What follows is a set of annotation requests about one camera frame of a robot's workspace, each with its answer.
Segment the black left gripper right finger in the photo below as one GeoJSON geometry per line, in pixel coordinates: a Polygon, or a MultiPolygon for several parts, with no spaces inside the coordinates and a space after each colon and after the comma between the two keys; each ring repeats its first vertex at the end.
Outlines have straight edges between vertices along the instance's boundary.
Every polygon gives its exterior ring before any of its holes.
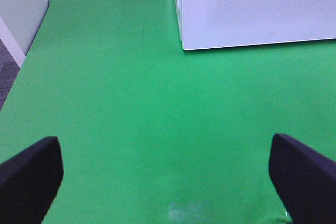
{"type": "Polygon", "coordinates": [[[272,138],[268,174],[293,223],[335,223],[335,162],[299,140],[272,138]]]}

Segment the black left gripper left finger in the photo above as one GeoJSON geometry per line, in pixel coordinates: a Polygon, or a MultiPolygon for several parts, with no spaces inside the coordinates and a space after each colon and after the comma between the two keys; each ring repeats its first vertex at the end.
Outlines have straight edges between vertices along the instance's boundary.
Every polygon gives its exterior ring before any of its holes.
{"type": "Polygon", "coordinates": [[[1,163],[1,223],[42,223],[64,176],[56,136],[1,163]]]}

